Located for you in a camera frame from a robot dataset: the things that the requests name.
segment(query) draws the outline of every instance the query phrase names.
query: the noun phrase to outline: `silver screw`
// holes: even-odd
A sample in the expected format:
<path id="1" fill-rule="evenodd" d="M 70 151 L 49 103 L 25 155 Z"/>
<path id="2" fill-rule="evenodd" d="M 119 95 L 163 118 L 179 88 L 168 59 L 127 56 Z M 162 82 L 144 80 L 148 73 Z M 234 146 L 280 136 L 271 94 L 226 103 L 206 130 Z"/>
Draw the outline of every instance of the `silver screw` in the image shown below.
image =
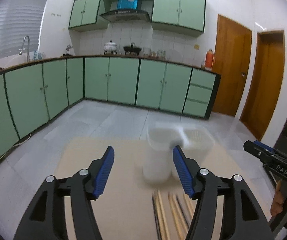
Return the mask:
<path id="1" fill-rule="evenodd" d="M 202 175 L 207 175 L 209 173 L 209 171 L 207 169 L 201 169 L 199 171 Z"/>
<path id="2" fill-rule="evenodd" d="M 82 169 L 82 170 L 79 171 L 79 174 L 81 176 L 86 176 L 88 174 L 88 170 L 87 169 Z"/>
<path id="3" fill-rule="evenodd" d="M 46 178 L 46 181 L 47 181 L 47 182 L 53 182 L 54 179 L 55 179 L 54 176 L 48 176 L 48 177 Z"/>
<path id="4" fill-rule="evenodd" d="M 236 180 L 236 181 L 242 181 L 242 177 L 240 175 L 235 175 L 233 176 L 233 178 Z"/>

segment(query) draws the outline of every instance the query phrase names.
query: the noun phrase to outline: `window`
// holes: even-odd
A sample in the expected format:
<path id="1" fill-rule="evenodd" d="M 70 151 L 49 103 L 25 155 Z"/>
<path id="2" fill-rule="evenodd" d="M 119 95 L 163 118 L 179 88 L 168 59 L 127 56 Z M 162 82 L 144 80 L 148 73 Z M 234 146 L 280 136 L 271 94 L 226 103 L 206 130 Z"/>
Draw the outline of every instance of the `window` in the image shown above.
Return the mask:
<path id="1" fill-rule="evenodd" d="M 0 0 L 0 58 L 19 54 L 23 38 L 30 51 L 38 49 L 39 32 L 47 0 Z M 23 54 L 27 51 L 27 40 Z"/>

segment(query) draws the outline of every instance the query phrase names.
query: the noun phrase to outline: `silver faucet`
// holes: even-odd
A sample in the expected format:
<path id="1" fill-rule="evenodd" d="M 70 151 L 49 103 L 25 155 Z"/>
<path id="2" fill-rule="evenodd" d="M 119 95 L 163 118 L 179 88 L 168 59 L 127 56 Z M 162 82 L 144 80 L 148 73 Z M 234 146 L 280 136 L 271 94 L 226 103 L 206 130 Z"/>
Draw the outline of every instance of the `silver faucet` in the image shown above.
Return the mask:
<path id="1" fill-rule="evenodd" d="M 30 39 L 29 39 L 29 36 L 28 36 L 28 35 L 24 37 L 23 45 L 21 46 L 21 49 L 20 49 L 19 55 L 23 54 L 23 48 L 24 48 L 24 43 L 25 43 L 26 38 L 28 38 L 27 62 L 29 62 L 29 44 L 30 44 Z"/>

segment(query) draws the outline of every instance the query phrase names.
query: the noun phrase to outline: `finger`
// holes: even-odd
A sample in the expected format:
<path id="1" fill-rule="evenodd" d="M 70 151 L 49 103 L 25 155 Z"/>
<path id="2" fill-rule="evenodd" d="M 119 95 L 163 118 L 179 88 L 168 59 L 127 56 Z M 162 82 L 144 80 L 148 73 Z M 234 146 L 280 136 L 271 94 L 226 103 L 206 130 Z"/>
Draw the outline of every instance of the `finger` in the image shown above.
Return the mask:
<path id="1" fill-rule="evenodd" d="M 285 200 L 282 193 L 280 191 L 276 191 L 275 196 L 273 198 L 273 202 L 277 202 L 278 204 L 283 205 L 284 201 Z"/>
<path id="2" fill-rule="evenodd" d="M 281 180 L 278 181 L 277 185 L 276 185 L 276 191 L 279 191 L 281 189 Z"/>
<path id="3" fill-rule="evenodd" d="M 270 209 L 270 214 L 272 216 L 276 216 L 277 214 L 280 214 L 283 210 L 282 205 L 278 204 L 278 203 L 272 203 L 271 205 L 271 209 Z"/>

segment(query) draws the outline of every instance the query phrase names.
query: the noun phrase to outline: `black range hood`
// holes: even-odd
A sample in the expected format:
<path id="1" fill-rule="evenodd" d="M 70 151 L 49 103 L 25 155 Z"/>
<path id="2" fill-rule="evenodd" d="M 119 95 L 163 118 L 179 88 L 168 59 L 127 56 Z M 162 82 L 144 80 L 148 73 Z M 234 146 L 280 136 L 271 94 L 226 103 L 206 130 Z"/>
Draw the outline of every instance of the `black range hood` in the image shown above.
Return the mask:
<path id="1" fill-rule="evenodd" d="M 150 22 L 148 12 L 139 9 L 117 9 L 100 15 L 111 23 L 141 20 Z"/>

